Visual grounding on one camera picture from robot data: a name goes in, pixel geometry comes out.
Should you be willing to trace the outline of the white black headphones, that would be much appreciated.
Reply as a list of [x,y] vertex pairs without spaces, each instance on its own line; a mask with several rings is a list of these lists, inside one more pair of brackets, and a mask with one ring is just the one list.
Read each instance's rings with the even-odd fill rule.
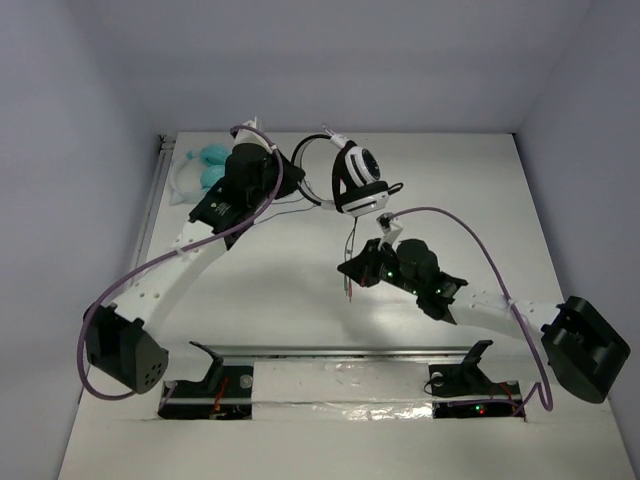
[[354,219],[382,210],[391,196],[404,188],[403,182],[389,185],[381,178],[381,170],[370,150],[354,140],[338,134],[328,126],[324,132],[303,138],[294,148],[291,163],[303,168],[303,156],[308,146],[318,140],[330,142],[337,149],[331,171],[331,199],[318,196],[303,178],[298,183],[301,195],[324,210],[335,210]]

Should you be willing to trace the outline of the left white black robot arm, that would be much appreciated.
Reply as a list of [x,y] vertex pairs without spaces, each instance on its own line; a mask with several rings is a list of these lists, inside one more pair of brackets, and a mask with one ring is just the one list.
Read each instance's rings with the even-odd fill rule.
[[293,193],[304,171],[277,149],[239,143],[224,175],[191,210],[166,254],[127,274],[133,286],[107,302],[99,298],[84,315],[76,362],[84,387],[91,364],[128,389],[150,391],[169,367],[169,352],[155,339],[173,307],[203,271],[227,253],[273,200]]

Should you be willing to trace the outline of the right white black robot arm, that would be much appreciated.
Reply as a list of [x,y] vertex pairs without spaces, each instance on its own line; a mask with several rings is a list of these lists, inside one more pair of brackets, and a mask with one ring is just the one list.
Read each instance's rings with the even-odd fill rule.
[[609,394],[631,348],[586,299],[570,296],[559,304],[510,299],[474,288],[445,273],[436,254],[418,239],[398,246],[369,240],[338,271],[363,288],[385,282],[414,296],[429,318],[477,327],[531,341],[537,360],[573,396],[592,404]]

